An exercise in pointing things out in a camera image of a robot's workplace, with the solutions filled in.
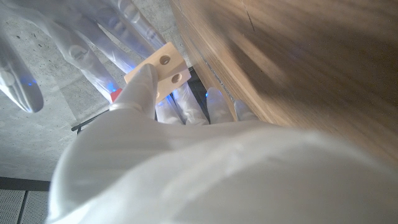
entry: metal mesh panel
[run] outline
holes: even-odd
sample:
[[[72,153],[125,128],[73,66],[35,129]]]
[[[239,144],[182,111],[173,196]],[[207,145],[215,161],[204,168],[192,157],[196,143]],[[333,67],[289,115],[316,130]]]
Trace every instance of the metal mesh panel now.
[[[0,190],[0,224],[17,223],[24,190]]]
[[[30,191],[27,194],[21,223],[44,223],[49,209],[49,193]]]

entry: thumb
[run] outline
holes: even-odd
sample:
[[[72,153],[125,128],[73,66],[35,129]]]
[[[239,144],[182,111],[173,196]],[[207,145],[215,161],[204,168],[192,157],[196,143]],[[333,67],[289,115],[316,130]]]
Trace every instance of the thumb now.
[[[109,110],[130,109],[154,119],[156,93],[156,69],[151,64],[145,64],[124,87]]]

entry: gray concrete surface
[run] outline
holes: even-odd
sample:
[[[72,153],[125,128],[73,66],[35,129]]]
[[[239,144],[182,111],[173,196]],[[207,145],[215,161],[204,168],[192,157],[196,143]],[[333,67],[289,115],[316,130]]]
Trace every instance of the gray concrete surface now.
[[[169,2],[134,2],[165,40],[174,43],[190,66]],[[0,92],[0,177],[50,180],[61,153],[76,138],[71,127],[106,110],[108,102],[77,68],[64,61],[51,38],[36,26],[15,17],[1,22],[36,77],[45,104],[38,113],[28,114]],[[132,58],[143,60],[111,38]],[[123,72],[92,48],[123,87]]]

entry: wooden block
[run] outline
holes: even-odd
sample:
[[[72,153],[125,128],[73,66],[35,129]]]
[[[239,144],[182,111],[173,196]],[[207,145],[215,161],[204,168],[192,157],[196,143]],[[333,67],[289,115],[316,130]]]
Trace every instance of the wooden block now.
[[[204,86],[233,112],[317,129],[398,162],[398,10],[368,0],[170,0]]]
[[[180,52],[178,52],[171,42],[168,42],[149,58],[140,63],[133,71],[125,75],[124,79],[126,83],[128,83],[141,67],[147,63],[152,64],[156,68],[158,74],[156,103],[163,100],[167,95],[173,92],[173,90],[180,87],[191,78],[187,64]]]

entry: blue light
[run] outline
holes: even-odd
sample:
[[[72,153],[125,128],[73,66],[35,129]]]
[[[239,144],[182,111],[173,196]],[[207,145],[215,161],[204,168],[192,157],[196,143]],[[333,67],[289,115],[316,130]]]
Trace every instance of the blue light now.
[[[113,83],[108,83],[107,85],[106,85],[106,88],[109,90],[109,91],[112,91],[112,92],[115,92],[117,89],[113,86]]]

